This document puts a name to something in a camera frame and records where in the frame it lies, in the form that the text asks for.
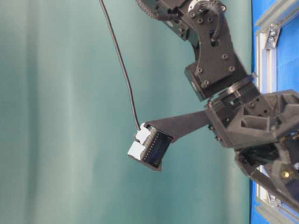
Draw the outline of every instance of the green backdrop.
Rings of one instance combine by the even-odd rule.
[[[134,0],[106,0],[140,121],[203,109],[184,75],[191,46]],[[251,4],[226,0],[251,68]],[[155,173],[126,153],[135,133],[97,0],[0,2],[1,224],[246,224],[249,181],[207,128]]]

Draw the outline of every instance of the black cable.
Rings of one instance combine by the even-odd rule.
[[[122,69],[122,72],[123,72],[123,74],[125,76],[125,80],[127,82],[127,87],[128,87],[128,91],[129,91],[129,97],[130,97],[130,101],[131,101],[132,114],[133,114],[133,117],[134,117],[136,128],[138,130],[140,130],[140,125],[139,125],[139,122],[138,122],[136,108],[135,108],[135,103],[134,103],[134,98],[133,98],[133,93],[132,93],[132,87],[131,87],[131,83],[130,83],[130,80],[129,80],[129,77],[128,77],[128,74],[127,74],[127,70],[126,70],[125,64],[124,64],[122,56],[121,56],[121,51],[120,51],[120,48],[118,46],[118,43],[117,43],[117,40],[116,40],[114,31],[113,31],[113,28],[112,28],[112,25],[111,25],[111,21],[110,21],[108,12],[107,12],[106,7],[105,7],[105,4],[104,4],[103,0],[99,0],[99,2],[100,2],[100,5],[102,7],[102,10],[104,12],[104,15],[105,15],[105,18],[106,18],[106,21],[107,21],[107,25],[108,25],[110,34],[112,36],[112,40],[113,40],[115,49],[116,49],[116,53],[117,53],[118,59],[120,60],[120,63],[121,63],[121,69]]]
[[[216,26],[216,29],[213,33],[212,38],[211,38],[211,41],[215,42],[216,40],[219,39],[221,29],[222,29],[222,25],[223,25],[223,20],[224,20],[224,14],[223,14],[221,5],[219,4],[218,0],[208,1],[208,2],[203,2],[200,5],[200,9],[202,11],[212,10],[218,17],[217,26]]]

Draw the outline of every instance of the bolt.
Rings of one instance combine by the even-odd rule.
[[[198,23],[198,24],[203,24],[203,23],[204,23],[204,20],[203,20],[202,18],[199,18],[199,19],[197,20],[197,23]]]
[[[285,179],[288,179],[291,176],[291,174],[287,171],[284,171],[284,172],[281,173],[281,176]]]
[[[272,30],[270,31],[270,36],[276,36],[276,31],[272,29]]]
[[[274,37],[269,37],[268,42],[271,43],[274,41]]]
[[[203,70],[201,67],[199,67],[199,68],[197,69],[197,71],[198,71],[199,73],[202,73],[204,70]]]
[[[228,68],[228,70],[229,70],[230,72],[234,72],[234,71],[235,71],[235,67],[234,67],[234,66],[230,66],[230,67]]]
[[[205,81],[202,82],[201,87],[202,87],[203,89],[205,89],[205,88],[207,88],[207,86],[208,86],[209,84],[210,84],[210,82],[209,82],[208,80],[205,80]]]
[[[253,102],[251,102],[250,104],[249,104],[249,107],[254,107],[255,106],[255,104],[253,103]]]
[[[194,12],[191,12],[191,13],[190,13],[190,17],[191,17],[191,18],[194,18],[194,17],[195,17],[195,13],[194,13]]]
[[[227,54],[223,54],[223,55],[222,55],[222,59],[223,59],[223,60],[227,60],[227,59],[228,59],[228,55],[227,55]]]

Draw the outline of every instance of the blue panel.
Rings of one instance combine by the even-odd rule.
[[[299,91],[299,17],[282,29],[278,41],[278,90]]]

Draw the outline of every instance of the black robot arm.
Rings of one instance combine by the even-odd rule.
[[[255,74],[247,75],[235,54],[219,0],[137,2],[191,43],[196,61],[185,74],[200,101],[209,100],[202,112],[142,124],[128,155],[161,170],[171,143],[209,125],[223,147],[235,150],[246,176],[299,211],[299,94],[259,92]],[[257,169],[261,165],[266,175]]]

